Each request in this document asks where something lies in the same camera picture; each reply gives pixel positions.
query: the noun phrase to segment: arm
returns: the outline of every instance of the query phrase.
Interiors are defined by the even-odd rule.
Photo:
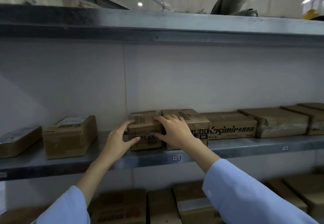
[[[195,138],[183,118],[157,117],[167,134],[156,136],[188,153],[206,173],[203,191],[228,224],[316,224],[309,215],[221,159]]]
[[[109,134],[99,157],[91,163],[80,181],[41,214],[35,224],[90,224],[87,207],[101,179],[109,167],[140,140],[140,137],[136,137],[128,142],[123,141],[124,130],[133,122],[125,121]]]

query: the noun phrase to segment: left hand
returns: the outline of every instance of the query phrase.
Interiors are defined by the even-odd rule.
[[[123,134],[128,125],[135,120],[124,121],[121,125],[110,132],[107,142],[103,147],[97,161],[106,167],[110,167],[115,161],[120,159],[126,151],[138,142],[141,138],[135,137],[128,142],[123,141]]]

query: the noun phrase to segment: hand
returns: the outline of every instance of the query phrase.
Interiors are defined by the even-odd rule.
[[[97,161],[100,162],[100,164],[110,167],[115,161],[120,159],[132,145],[141,139],[140,137],[135,137],[128,142],[123,141],[125,129],[133,122],[135,122],[135,120],[124,121],[121,125],[110,132],[107,142],[97,158]]]
[[[167,134],[161,135],[156,133],[155,136],[160,140],[165,141],[172,147],[180,148],[184,151],[191,144],[201,142],[198,138],[192,135],[188,125],[182,117],[176,115],[165,115],[154,118],[158,120],[165,128]]]

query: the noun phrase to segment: light blue sleeve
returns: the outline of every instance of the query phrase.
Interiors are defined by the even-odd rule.
[[[71,186],[32,224],[90,224],[86,201],[76,186]]]
[[[203,191],[227,224],[318,224],[225,159],[208,170]]]

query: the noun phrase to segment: dark gray roll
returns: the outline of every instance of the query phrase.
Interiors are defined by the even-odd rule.
[[[248,16],[248,17],[258,17],[258,11],[253,8],[245,9],[236,13],[231,13],[234,16]]]
[[[218,0],[212,9],[211,14],[229,15],[241,10],[246,0]]]

